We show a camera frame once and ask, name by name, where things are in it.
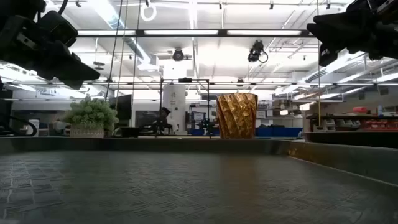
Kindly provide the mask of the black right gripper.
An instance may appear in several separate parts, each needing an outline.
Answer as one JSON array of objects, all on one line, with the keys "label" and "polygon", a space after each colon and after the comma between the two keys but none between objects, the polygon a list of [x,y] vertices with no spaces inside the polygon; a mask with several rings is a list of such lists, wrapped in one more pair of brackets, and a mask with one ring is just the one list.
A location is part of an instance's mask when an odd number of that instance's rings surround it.
[{"label": "black right gripper", "polygon": [[361,35],[360,51],[371,60],[397,58],[397,0],[354,0],[346,12],[315,16],[307,30],[322,43],[318,64],[325,67],[338,58],[344,45],[332,40],[350,40]]}]

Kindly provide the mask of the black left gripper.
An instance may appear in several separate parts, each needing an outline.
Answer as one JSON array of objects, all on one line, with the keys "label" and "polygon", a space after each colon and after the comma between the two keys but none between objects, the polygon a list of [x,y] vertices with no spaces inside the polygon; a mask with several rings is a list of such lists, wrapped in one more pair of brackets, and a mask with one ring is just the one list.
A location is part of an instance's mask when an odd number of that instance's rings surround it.
[{"label": "black left gripper", "polygon": [[57,78],[78,90],[100,73],[69,51],[73,26],[62,16],[68,0],[57,11],[45,12],[44,0],[1,1],[1,60]]}]

